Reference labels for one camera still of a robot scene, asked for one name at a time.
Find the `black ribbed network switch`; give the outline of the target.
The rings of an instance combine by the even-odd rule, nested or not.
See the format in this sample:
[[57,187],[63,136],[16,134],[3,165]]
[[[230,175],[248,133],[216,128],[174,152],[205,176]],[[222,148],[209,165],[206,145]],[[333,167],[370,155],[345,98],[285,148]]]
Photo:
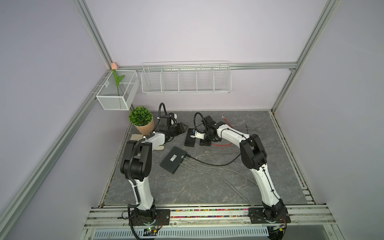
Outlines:
[[195,147],[195,143],[196,143],[195,134],[196,134],[195,129],[192,129],[192,128],[188,129],[185,143],[184,143],[185,147],[191,147],[191,148]]

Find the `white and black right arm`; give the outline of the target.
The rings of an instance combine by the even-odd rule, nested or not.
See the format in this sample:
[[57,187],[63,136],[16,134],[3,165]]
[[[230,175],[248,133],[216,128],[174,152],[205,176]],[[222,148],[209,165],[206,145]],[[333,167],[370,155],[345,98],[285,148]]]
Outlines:
[[210,116],[204,117],[200,112],[194,114],[193,123],[192,138],[211,143],[227,140],[240,149],[242,163],[252,172],[259,187],[265,220],[269,223],[278,220],[289,223],[288,209],[271,180],[267,153],[260,137],[242,133],[224,122],[215,122]]

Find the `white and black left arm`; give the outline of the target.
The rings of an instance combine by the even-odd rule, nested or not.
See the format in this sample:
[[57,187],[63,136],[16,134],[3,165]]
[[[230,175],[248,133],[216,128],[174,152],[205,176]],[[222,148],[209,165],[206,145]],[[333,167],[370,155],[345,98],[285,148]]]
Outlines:
[[149,134],[126,143],[120,172],[129,180],[135,196],[135,204],[128,205],[128,213],[145,225],[156,221],[155,200],[149,184],[153,150],[186,132],[187,128],[187,125],[177,122],[176,114],[168,113],[165,104],[160,103],[158,120]]

